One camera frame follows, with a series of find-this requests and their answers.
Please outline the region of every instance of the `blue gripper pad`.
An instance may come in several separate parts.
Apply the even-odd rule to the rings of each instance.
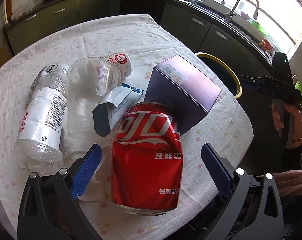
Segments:
[[[226,158],[220,157],[209,143],[202,146],[201,159],[220,194],[230,199],[234,188],[232,174],[234,168],[230,162]]]
[[[83,195],[101,161],[102,149],[100,145],[96,145],[84,158],[85,160],[72,178],[70,194],[74,200],[76,200],[78,196]]]

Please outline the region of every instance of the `cardboard box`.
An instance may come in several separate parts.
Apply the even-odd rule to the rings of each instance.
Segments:
[[[220,92],[206,75],[176,55],[153,68],[144,101],[168,107],[184,134],[208,114]]]

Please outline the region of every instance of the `red soda can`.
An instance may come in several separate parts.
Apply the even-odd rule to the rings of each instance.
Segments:
[[[131,214],[156,216],[178,205],[183,157],[178,123],[167,108],[135,104],[112,149],[112,202]]]

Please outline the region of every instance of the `floral tablecloth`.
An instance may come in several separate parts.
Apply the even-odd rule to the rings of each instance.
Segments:
[[[152,68],[179,54],[206,74],[222,92],[210,113],[181,137],[184,163],[179,205],[165,215],[130,215],[111,202],[112,140],[102,143],[104,162],[96,176],[105,200],[80,201],[80,206],[103,239],[164,239],[200,212],[217,193],[201,161],[200,150],[204,143],[210,142],[234,167],[245,155],[253,131],[241,106],[203,62],[149,15],[115,16],[78,24],[36,42],[0,69],[0,200],[15,230],[28,172],[17,167],[13,148],[34,78],[45,65],[59,61],[71,65],[84,57],[121,51],[126,51],[131,59],[132,74],[124,82],[132,86],[146,90]],[[66,155],[86,152],[93,143],[70,141],[66,136],[64,141],[68,145],[64,148]]]

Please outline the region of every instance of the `human hand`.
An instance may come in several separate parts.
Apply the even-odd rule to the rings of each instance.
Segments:
[[[295,105],[284,103],[284,108],[286,111],[291,113],[294,118],[294,128],[293,128],[293,136],[292,136],[292,145],[287,147],[289,149],[294,149],[302,144],[302,115],[301,112],[296,108]],[[280,120],[280,114],[276,111],[276,107],[272,104],[272,116],[274,122],[275,130],[279,131],[284,127],[283,122]]]

